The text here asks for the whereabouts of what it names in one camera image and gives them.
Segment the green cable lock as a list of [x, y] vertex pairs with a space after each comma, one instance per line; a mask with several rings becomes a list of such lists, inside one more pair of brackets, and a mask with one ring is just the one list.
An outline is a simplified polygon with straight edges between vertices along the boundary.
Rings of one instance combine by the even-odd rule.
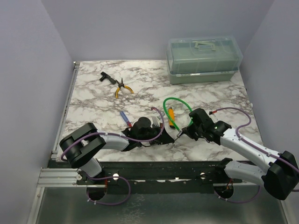
[[[169, 119], [170, 117], [169, 117], [169, 114], [168, 114], [168, 110], [167, 110], [167, 108], [166, 108], [166, 102], [169, 101], [169, 100], [175, 100], [175, 101], [178, 101], [178, 102], [184, 104], [184, 105], [187, 107], [187, 109], [189, 110], [189, 112], [192, 112], [192, 108], [191, 108], [185, 101], [183, 101], [183, 100], [181, 100], [181, 99], [179, 99], [179, 98], [175, 98], [175, 97], [168, 97], [168, 98], [166, 98], [166, 99], [163, 101], [163, 110], [164, 110], [164, 113], [165, 113], [165, 115], [167, 116], [168, 119]], [[176, 130], [178, 131], [178, 133], [179, 133], [180, 131], [182, 131], [182, 129], [180, 129], [180, 128], [177, 126], [177, 124], [176, 124], [175, 121], [174, 121], [173, 123], [174, 123], [175, 128], [176, 128]]]

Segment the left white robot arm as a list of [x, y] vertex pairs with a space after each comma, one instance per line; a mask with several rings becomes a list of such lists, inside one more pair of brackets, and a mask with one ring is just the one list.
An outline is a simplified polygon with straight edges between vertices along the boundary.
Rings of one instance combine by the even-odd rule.
[[162, 123], [152, 123], [149, 118], [141, 117], [120, 134], [99, 131], [93, 123], [86, 123], [64, 137], [59, 145], [63, 151], [62, 158], [66, 159], [72, 168], [82, 170], [91, 183], [99, 184], [104, 176], [95, 155], [101, 149], [126, 152], [142, 147], [144, 142], [152, 146], [174, 143], [175, 140], [163, 129]]

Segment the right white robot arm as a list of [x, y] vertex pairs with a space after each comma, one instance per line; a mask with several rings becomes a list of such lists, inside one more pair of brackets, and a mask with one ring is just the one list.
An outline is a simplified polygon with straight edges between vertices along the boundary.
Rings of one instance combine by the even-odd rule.
[[234, 160], [216, 169], [215, 178], [221, 183], [229, 179], [240, 179], [263, 186], [274, 198], [285, 200], [295, 191], [299, 183], [299, 168], [295, 156], [284, 151], [277, 152], [266, 148], [241, 135], [238, 129], [224, 121], [213, 122], [213, 112], [206, 113], [202, 108], [189, 113], [191, 124], [182, 128], [178, 136], [187, 135], [193, 140], [199, 138], [207, 142], [227, 147], [247, 158], [251, 165]]

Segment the orange utility knife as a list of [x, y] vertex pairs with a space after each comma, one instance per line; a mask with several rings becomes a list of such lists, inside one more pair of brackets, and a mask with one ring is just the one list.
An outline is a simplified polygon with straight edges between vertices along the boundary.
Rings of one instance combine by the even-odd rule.
[[175, 121], [175, 116], [174, 116], [174, 111], [173, 111], [173, 108], [172, 107], [169, 107], [168, 109], [168, 114], [169, 114], [169, 127], [171, 129], [176, 129], [175, 128], [175, 125], [174, 125], [174, 121]]

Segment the blue red screwdriver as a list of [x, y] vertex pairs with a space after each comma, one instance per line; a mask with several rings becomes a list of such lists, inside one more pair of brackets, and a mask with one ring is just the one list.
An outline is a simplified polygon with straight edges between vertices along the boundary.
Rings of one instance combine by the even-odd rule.
[[124, 122], [127, 124], [128, 127], [132, 127], [131, 122], [129, 121], [128, 117], [124, 113], [124, 111], [120, 111], [120, 115], [123, 118]]

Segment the clear green plastic toolbox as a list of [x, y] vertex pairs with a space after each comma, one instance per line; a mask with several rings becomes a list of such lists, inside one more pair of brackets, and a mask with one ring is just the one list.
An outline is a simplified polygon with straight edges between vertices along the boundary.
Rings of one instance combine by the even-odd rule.
[[166, 56], [170, 84], [229, 81], [243, 59], [232, 36], [170, 39]]

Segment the black t-shaped tool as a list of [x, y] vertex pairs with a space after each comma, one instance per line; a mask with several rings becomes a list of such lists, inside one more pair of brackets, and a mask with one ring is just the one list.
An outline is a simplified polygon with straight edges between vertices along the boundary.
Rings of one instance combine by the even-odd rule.
[[116, 84], [116, 80], [114, 80], [110, 75], [108, 75], [105, 72], [100, 73], [102, 77], [100, 78], [100, 81], [103, 82], [105, 79], [109, 80], [111, 84]]

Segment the black mounting rail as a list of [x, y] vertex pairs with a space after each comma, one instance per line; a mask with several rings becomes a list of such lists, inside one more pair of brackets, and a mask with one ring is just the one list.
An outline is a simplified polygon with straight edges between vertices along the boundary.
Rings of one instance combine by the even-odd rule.
[[91, 180], [67, 163], [50, 161], [44, 169], [46, 177], [56, 177], [51, 186], [82, 187], [93, 196], [131, 194], [212, 194], [215, 186], [240, 183], [229, 178], [223, 168], [229, 159], [222, 161], [176, 161], [176, 162], [102, 162], [100, 177], [112, 175], [107, 181]]

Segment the left aluminium extrusion rail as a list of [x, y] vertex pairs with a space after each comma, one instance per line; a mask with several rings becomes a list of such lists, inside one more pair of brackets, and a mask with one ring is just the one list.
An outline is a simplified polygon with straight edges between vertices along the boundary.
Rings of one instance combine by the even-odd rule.
[[68, 113], [72, 93], [73, 93], [76, 78], [77, 78], [77, 75], [78, 75], [79, 66], [80, 66], [80, 62], [78, 62], [78, 61], [74, 62], [74, 69], [73, 69], [73, 73], [72, 73], [72, 77], [71, 77], [70, 87], [69, 87], [68, 92], [67, 92], [62, 117], [60, 119], [60, 123], [59, 123], [59, 127], [58, 127], [58, 132], [57, 132], [57, 135], [56, 135], [56, 138], [55, 138], [54, 146], [53, 146], [52, 151], [51, 151], [51, 156], [50, 156], [51, 160], [55, 160], [56, 157], [57, 157], [59, 139], [60, 139], [60, 136], [61, 136], [61, 134], [64, 130], [65, 119], [66, 119], [66, 116], [67, 116], [67, 113]]

